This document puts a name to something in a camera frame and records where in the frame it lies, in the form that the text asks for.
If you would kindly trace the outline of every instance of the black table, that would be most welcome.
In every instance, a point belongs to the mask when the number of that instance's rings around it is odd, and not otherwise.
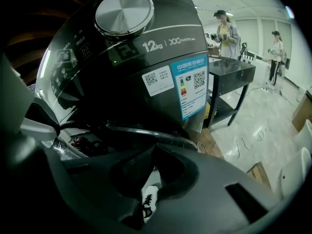
[[[214,88],[212,97],[208,97],[210,111],[208,119],[204,120],[203,127],[209,129],[213,124],[229,116],[232,117],[228,126],[231,125],[244,101],[249,83],[254,80],[254,73],[254,65],[235,59],[222,58],[221,60],[209,62],[209,74],[214,76]],[[240,87],[244,88],[235,109],[220,98],[221,95]]]

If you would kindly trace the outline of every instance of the ceiling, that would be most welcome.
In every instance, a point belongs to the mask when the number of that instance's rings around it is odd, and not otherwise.
[[[222,9],[232,17],[272,17],[287,19],[284,5],[279,0],[193,0],[203,25],[215,23],[213,13]]]
[[[12,67],[26,84],[36,81],[42,56],[52,37],[65,21],[90,0],[19,0],[23,7],[13,11],[12,34],[5,53]],[[234,14],[233,18],[260,16],[286,19],[279,0],[193,0],[203,25],[215,23],[213,13],[218,9]]]

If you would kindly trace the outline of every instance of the white shirt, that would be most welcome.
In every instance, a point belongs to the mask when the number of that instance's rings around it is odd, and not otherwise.
[[[273,49],[275,50],[275,55],[272,55],[272,60],[275,61],[281,61],[282,60],[282,54],[284,51],[284,44],[282,41],[274,41]]]

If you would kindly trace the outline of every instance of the tiled floor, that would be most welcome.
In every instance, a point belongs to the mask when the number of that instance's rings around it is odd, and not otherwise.
[[[248,91],[264,86],[260,80],[264,81],[255,77]],[[212,135],[225,159],[244,172],[261,161],[272,190],[277,194],[280,191],[281,168],[297,151],[293,143],[297,131],[292,124],[292,117],[298,105],[296,101],[298,90],[281,78],[278,78],[278,84],[287,100],[270,90],[265,91],[261,88],[252,90],[245,97],[231,126],[227,126],[230,119],[228,118],[211,127]],[[235,107],[239,95],[233,91],[223,95],[222,98]],[[250,150],[245,147],[241,138]]]

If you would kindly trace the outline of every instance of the yellow object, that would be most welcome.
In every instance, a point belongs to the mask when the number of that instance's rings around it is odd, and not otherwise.
[[[210,111],[210,104],[207,102],[206,103],[206,112],[205,112],[204,119],[208,119],[209,111]]]
[[[227,34],[228,33],[228,27],[223,28],[222,26],[220,27],[220,35]],[[228,47],[229,42],[228,41],[222,41],[221,47]]]

